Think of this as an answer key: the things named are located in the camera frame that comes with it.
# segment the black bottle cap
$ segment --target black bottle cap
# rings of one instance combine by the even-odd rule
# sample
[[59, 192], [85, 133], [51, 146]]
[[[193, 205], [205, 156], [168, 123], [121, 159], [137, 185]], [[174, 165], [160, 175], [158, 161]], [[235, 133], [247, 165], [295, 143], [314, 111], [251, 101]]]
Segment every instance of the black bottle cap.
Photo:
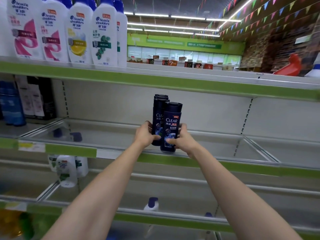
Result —
[[165, 94], [155, 94], [154, 99], [168, 99], [168, 95], [165, 95]]
[[171, 113], [181, 113], [182, 104], [176, 102], [166, 102], [166, 107], [164, 111], [171, 112]]
[[162, 108], [164, 109], [167, 105], [166, 102], [170, 102], [170, 100], [168, 99], [164, 99], [164, 98], [155, 98], [153, 100], [153, 106], [155, 108]]

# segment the human hand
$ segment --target human hand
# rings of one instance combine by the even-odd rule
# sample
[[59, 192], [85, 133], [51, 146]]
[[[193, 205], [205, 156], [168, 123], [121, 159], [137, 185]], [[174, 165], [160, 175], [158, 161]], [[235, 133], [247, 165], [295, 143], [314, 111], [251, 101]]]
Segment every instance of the human hand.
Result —
[[133, 143], [136, 143], [141, 149], [149, 146], [154, 140], [160, 140], [161, 136], [151, 135], [152, 124], [150, 121], [145, 121], [138, 129], [136, 129], [136, 135], [134, 136]]
[[187, 125], [182, 123], [180, 130], [180, 137], [177, 139], [166, 139], [166, 142], [176, 145], [176, 149], [181, 149], [186, 152], [189, 157], [195, 159], [194, 150], [200, 148], [201, 145], [194, 140], [194, 138], [187, 131]]

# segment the ceiling light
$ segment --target ceiling light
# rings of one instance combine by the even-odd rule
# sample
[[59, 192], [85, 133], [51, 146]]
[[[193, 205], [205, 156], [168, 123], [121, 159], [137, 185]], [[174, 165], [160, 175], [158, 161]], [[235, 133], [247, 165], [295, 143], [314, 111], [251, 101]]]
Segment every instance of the ceiling light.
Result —
[[143, 31], [142, 28], [127, 28], [128, 30], [137, 30], [137, 31]]
[[161, 32], [161, 33], [168, 33], [168, 31], [165, 31], [165, 30], [155, 30], [155, 29], [145, 29], [144, 31], [147, 31], [147, 32]]
[[193, 35], [193, 33], [190, 33], [190, 32], [169, 31], [169, 33], [183, 34], [183, 35]]
[[176, 28], [176, 29], [190, 29], [198, 31], [219, 31], [218, 29], [207, 29], [207, 28], [192, 28], [192, 27], [179, 27], [179, 26], [169, 26], [169, 25], [157, 25], [157, 24], [143, 24], [143, 23], [128, 23], [128, 25], [137, 25], [137, 26], [147, 26], [147, 27], [159, 27], [159, 28]]
[[210, 37], [220, 37], [220, 35], [215, 35], [215, 34], [205, 34], [205, 33], [195, 33], [195, 35], [210, 36]]
[[247, 0], [245, 4], [243, 4], [234, 14], [232, 14], [232, 15], [230, 16], [230, 19], [232, 19], [235, 15], [237, 15], [238, 12], [240, 12], [240, 11], [241, 11], [246, 5], [248, 5], [251, 1], [253, 1], [253, 0]]
[[135, 13], [136, 16], [147, 16], [147, 17], [169, 17], [169, 15], [165, 14], [153, 14], [153, 13]]
[[187, 16], [174, 16], [171, 15], [174, 19], [193, 19], [193, 20], [206, 20], [204, 17], [187, 17]]
[[237, 20], [237, 19], [222, 19], [222, 18], [207, 18], [207, 21], [226, 21], [226, 22], [236, 22], [236, 23], [241, 22], [241, 20]]

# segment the person's left hand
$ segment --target person's left hand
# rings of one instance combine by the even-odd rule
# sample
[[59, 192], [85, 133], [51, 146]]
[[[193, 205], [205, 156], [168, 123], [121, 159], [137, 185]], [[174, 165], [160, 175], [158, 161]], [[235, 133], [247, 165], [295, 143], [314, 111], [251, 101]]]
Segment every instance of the person's left hand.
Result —
[[137, 143], [141, 149], [149, 146], [154, 140], [160, 140], [161, 136], [151, 135], [151, 130], [149, 127], [152, 127], [150, 121], [145, 121], [137, 130], [134, 137], [133, 143]]

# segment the price tag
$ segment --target price tag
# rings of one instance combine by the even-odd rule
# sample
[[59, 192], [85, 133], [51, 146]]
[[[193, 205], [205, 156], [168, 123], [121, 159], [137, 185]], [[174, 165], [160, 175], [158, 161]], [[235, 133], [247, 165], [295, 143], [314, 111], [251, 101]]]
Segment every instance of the price tag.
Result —
[[30, 142], [20, 140], [18, 142], [19, 151], [46, 152], [46, 144], [43, 142]]
[[121, 155], [122, 151], [117, 150], [108, 150], [108, 149], [99, 149], [97, 148], [97, 155], [98, 158], [105, 158], [105, 159], [116, 159]]
[[9, 202], [6, 203], [5, 209], [12, 210], [12, 211], [27, 211], [27, 203], [25, 202]]

